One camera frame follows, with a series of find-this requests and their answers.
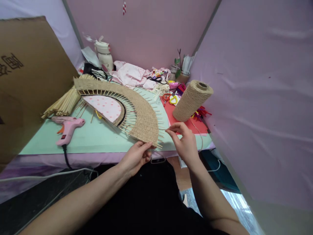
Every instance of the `yellow scissors handle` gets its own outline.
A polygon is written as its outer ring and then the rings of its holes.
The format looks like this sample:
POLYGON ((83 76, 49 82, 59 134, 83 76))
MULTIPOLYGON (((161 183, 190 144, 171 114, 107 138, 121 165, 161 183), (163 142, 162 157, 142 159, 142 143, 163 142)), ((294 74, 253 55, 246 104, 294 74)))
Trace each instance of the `yellow scissors handle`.
POLYGON ((173 96, 173 98, 171 98, 169 102, 170 102, 170 104, 177 104, 176 96, 173 96))

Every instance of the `pink polka dot fabric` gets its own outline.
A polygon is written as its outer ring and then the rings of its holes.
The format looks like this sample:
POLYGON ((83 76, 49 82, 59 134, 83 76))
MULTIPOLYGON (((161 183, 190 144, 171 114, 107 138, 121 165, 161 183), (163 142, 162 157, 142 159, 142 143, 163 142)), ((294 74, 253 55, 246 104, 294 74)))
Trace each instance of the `pink polka dot fabric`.
POLYGON ((114 122, 121 114, 120 104, 111 97, 93 95, 84 96, 83 99, 110 122, 114 122))

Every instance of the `hand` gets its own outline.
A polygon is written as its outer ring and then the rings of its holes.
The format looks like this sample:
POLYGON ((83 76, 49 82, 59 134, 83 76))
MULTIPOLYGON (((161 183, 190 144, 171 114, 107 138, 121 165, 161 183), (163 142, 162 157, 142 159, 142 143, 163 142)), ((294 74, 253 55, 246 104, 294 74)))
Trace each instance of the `hand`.
POLYGON ((196 137, 185 123, 177 122, 165 131, 172 137, 178 155, 183 159, 188 168, 191 168, 197 160, 200 160, 196 137), (176 132, 182 134, 183 137, 179 139, 176 132))
POLYGON ((144 164, 150 161, 151 145, 152 142, 143 144, 142 141, 138 141, 127 151, 118 165, 134 176, 144 164))

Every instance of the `mint green table surface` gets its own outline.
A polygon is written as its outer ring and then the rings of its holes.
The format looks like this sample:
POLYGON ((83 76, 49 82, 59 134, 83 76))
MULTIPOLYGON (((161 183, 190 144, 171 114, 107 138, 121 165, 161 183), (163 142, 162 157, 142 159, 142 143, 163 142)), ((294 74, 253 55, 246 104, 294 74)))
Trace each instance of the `mint green table surface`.
MULTIPOLYGON (((146 94, 145 97, 150 97, 154 99, 154 94, 149 91, 141 89, 141 95, 146 94)), ((159 125, 168 128, 168 119, 166 112, 163 108, 161 102, 159 104, 152 104, 153 107, 156 107, 155 110, 159 110, 161 115, 157 117, 162 117, 164 123, 159 125)), ((76 117, 79 113, 79 109, 75 110, 72 114, 72 117, 76 117)), ((108 123, 105 123, 102 119, 98 119, 97 115, 94 114, 92 123, 91 121, 92 109, 87 107, 85 112, 82 115, 82 118, 85 119, 85 124, 82 127, 75 129, 74 135, 70 144, 67 147, 68 153, 95 153, 95 152, 127 152, 128 149, 136 142, 129 135, 121 131, 117 127, 109 127, 108 123)), ((29 143, 24 147, 20 152, 23 154, 58 154, 63 153, 63 149, 59 146, 56 146, 56 142, 61 138, 62 134, 57 134, 61 129, 61 125, 58 125, 51 120, 47 119, 39 131, 34 135, 34 137, 29 141, 29 143)), ((161 131, 160 135, 163 135, 164 138, 159 138, 164 143, 159 143, 162 145, 162 149, 156 149, 156 151, 172 151, 176 150, 170 136, 161 131)), ((209 147, 212 142, 210 136, 202 136, 203 139, 203 149, 209 147)), ((197 147, 201 149, 201 136, 196 135, 197 147)))

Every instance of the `white paper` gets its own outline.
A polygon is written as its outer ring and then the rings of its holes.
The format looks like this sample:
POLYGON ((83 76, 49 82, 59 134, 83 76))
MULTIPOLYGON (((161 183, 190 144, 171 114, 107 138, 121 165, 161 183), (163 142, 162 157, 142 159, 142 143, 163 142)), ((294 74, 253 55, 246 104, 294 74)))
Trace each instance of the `white paper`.
POLYGON ((90 47, 85 47, 84 49, 82 49, 82 54, 89 63, 93 64, 99 69, 102 68, 97 54, 92 49, 90 49, 90 47))

